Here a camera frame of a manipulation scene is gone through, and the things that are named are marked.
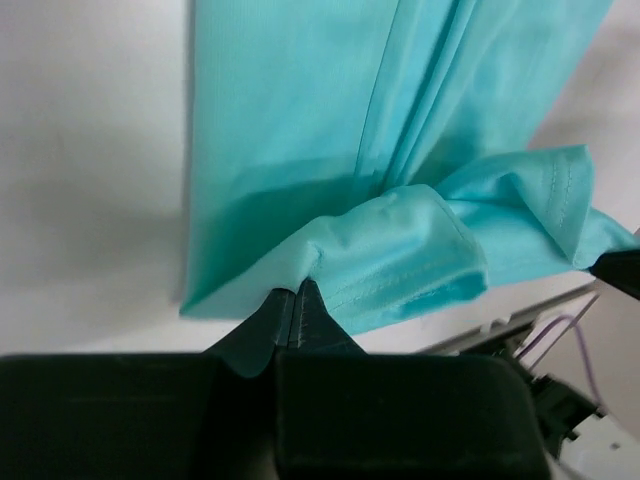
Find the teal t shirt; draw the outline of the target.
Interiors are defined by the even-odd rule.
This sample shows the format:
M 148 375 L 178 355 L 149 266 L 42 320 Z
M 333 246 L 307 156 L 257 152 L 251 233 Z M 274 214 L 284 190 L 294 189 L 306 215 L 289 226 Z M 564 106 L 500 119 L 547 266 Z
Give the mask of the teal t shirt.
M 529 142 L 606 1 L 198 1 L 180 312 L 314 280 L 349 334 L 639 242 Z

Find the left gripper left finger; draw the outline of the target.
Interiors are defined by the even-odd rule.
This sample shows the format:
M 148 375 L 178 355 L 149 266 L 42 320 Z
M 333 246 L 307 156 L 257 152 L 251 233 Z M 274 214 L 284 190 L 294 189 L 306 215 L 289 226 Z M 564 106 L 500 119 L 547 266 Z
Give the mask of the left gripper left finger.
M 224 477 L 270 440 L 269 364 L 293 307 L 274 290 L 196 353 L 3 357 L 2 477 Z

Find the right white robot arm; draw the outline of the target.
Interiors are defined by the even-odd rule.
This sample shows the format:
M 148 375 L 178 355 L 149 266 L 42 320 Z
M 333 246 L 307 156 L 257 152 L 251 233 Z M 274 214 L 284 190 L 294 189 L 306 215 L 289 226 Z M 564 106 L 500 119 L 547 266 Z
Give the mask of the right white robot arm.
M 505 360 L 525 381 L 546 450 L 571 479 L 637 479 L 639 440 L 607 411 L 580 326 L 598 299 L 596 287 L 585 285 L 496 320 L 470 351 Z M 575 335 L 588 394 L 534 372 L 567 333 Z

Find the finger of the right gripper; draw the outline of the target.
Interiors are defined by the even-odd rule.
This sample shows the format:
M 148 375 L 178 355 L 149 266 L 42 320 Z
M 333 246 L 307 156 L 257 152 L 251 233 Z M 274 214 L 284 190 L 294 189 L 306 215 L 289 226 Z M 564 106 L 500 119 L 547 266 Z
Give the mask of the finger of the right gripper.
M 640 250 L 638 248 L 604 253 L 588 271 L 611 287 L 636 300 L 640 299 Z

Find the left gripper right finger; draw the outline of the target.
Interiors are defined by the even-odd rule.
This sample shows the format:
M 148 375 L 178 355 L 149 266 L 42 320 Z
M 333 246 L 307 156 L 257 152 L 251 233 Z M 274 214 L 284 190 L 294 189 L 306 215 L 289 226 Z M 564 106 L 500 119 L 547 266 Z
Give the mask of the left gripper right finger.
M 525 382 L 485 355 L 368 354 L 302 283 L 274 363 L 282 479 L 546 479 Z

